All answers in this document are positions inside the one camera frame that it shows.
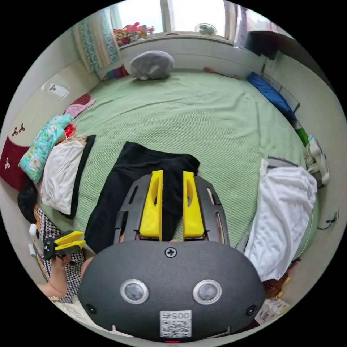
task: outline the green bedsheet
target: green bedsheet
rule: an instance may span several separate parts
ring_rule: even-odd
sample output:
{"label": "green bedsheet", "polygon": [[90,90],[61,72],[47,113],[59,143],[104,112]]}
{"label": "green bedsheet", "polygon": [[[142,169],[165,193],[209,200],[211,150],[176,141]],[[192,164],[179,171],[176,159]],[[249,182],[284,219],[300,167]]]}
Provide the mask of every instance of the green bedsheet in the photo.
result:
{"label": "green bedsheet", "polygon": [[[39,202],[61,230],[85,231],[106,177],[126,141],[200,161],[215,187],[235,247],[250,228],[259,167],[268,155],[305,166],[303,145],[284,116],[249,82],[199,71],[176,71],[162,81],[130,77],[100,83],[96,103],[75,121],[76,134],[96,134],[85,166],[76,218]],[[176,231],[182,239],[182,226]]]}

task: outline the cable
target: cable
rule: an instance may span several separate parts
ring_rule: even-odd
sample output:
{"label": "cable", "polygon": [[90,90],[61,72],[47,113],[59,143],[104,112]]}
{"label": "cable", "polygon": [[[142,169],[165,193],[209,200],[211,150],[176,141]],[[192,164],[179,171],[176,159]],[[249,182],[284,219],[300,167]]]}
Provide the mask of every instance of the cable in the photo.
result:
{"label": "cable", "polygon": [[327,230],[329,229],[333,224],[335,223],[335,220],[333,219],[330,224],[326,227],[326,228],[320,228],[320,227],[317,227],[318,230]]}

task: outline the gray stuffed animal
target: gray stuffed animal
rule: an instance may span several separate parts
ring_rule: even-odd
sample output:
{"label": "gray stuffed animal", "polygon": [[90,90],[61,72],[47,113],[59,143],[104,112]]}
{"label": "gray stuffed animal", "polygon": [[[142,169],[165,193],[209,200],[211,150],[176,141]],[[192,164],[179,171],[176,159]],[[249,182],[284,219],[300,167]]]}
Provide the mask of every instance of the gray stuffed animal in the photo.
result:
{"label": "gray stuffed animal", "polygon": [[131,62],[131,74],[138,80],[159,80],[169,76],[175,61],[162,51],[148,51],[138,55]]}

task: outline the black pants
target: black pants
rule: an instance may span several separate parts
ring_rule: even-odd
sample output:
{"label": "black pants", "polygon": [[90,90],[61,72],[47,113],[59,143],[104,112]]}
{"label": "black pants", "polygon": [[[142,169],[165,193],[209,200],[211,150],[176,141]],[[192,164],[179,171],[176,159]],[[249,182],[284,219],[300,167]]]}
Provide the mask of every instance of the black pants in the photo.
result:
{"label": "black pants", "polygon": [[183,171],[198,172],[199,161],[189,154],[153,151],[127,142],[109,173],[85,231],[87,245],[98,253],[113,244],[117,212],[131,185],[152,171],[164,171],[162,240],[170,241],[182,218]]}

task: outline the gray gripper frame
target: gray gripper frame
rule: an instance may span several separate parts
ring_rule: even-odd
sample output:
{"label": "gray gripper frame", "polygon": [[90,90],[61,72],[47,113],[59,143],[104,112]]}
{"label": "gray gripper frame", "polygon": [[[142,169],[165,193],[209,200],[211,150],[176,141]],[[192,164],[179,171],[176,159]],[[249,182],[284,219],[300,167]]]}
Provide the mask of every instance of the gray gripper frame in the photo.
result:
{"label": "gray gripper frame", "polygon": [[[211,183],[199,176],[195,176],[194,179],[199,198],[202,222],[209,241],[220,242],[228,245],[229,235],[227,221],[225,218],[222,203],[220,202],[215,189],[213,188]],[[212,194],[213,202],[211,201],[211,197],[207,189],[209,189]],[[218,230],[218,219],[220,221],[220,226],[222,229],[221,234]]]}
{"label": "gray gripper frame", "polygon": [[[123,202],[121,209],[117,213],[115,224],[114,244],[119,242],[121,233],[124,234],[125,241],[133,241],[136,233],[140,230],[143,208],[151,182],[152,175],[145,175],[135,181]],[[205,179],[195,176],[195,186],[198,193],[199,205],[201,209],[201,217],[204,225],[205,233],[209,241],[229,244],[228,228],[225,213],[220,199],[213,188],[212,184]],[[208,190],[210,190],[213,198],[211,201]],[[218,222],[222,229],[222,234],[218,230]],[[185,241],[195,241],[200,239],[187,238]]]}
{"label": "gray gripper frame", "polygon": [[123,205],[117,213],[114,244],[118,243],[122,232],[124,233],[123,242],[134,241],[136,233],[140,230],[151,177],[152,175],[141,177],[129,189]]}

